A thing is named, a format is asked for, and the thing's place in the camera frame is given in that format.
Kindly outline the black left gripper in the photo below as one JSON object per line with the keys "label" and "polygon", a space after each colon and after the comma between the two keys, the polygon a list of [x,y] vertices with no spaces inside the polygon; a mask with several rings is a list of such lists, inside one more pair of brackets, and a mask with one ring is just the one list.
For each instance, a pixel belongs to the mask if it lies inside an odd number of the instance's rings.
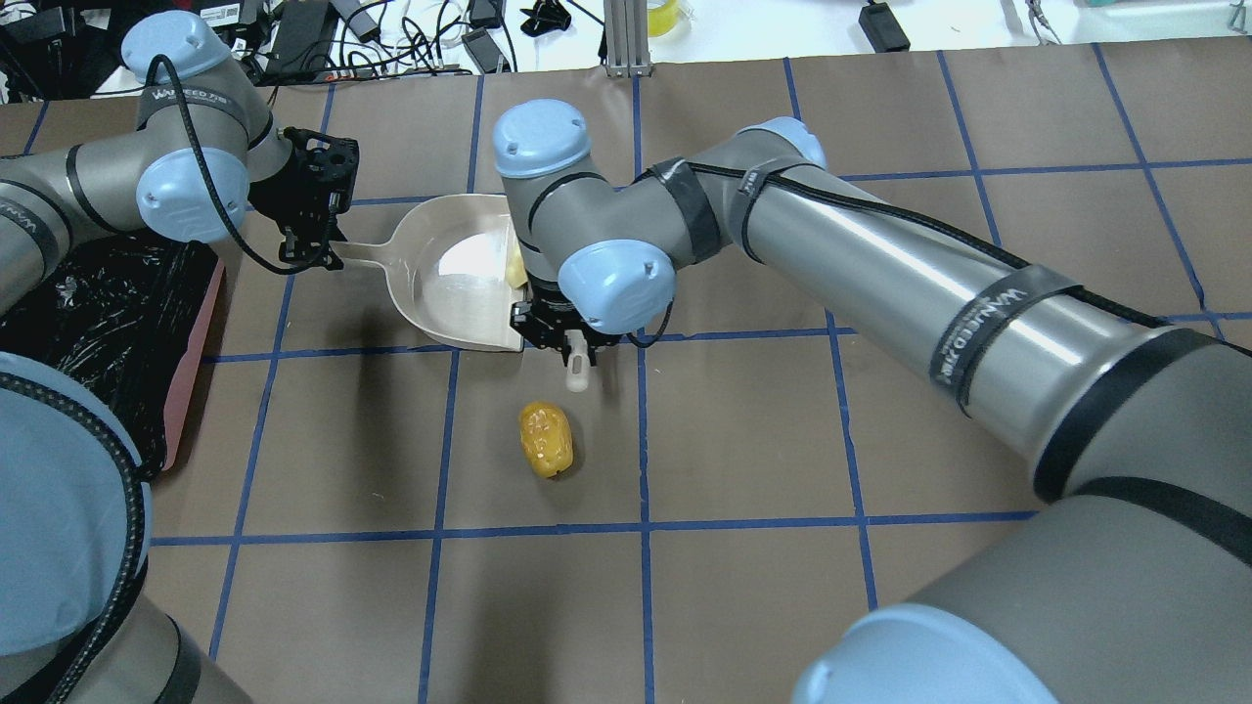
{"label": "black left gripper", "polygon": [[333,244],[346,241],[338,217],[351,209],[359,142],[285,127],[273,129],[254,153],[283,160],[274,173],[250,183],[247,195],[255,212],[282,228],[279,262],[298,273],[343,269]]}

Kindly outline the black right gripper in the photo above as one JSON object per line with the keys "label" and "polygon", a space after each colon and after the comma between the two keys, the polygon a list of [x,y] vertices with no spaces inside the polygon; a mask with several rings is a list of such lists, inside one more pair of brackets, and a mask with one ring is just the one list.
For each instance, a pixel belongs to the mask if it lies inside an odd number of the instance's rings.
{"label": "black right gripper", "polygon": [[538,349],[558,352],[560,361],[568,366],[572,344],[568,329],[581,329],[587,339],[587,361],[591,367],[600,363],[601,352],[622,342],[622,334],[608,334],[592,329],[571,299],[563,297],[558,286],[528,284],[523,299],[511,307],[511,329]]}

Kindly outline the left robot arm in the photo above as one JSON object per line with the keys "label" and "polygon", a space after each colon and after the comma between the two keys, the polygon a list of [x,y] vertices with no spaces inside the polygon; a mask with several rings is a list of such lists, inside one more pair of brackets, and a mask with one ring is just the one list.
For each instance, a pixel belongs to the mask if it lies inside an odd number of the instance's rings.
{"label": "left robot arm", "polygon": [[[194,13],[121,40],[140,80],[133,133],[3,162],[3,311],[78,246],[144,229],[179,243],[240,237],[245,205],[285,237],[275,276],[338,269],[353,139],[280,127]],[[3,355],[3,700],[245,703],[249,695],[144,593],[151,479],[80,380]]]}

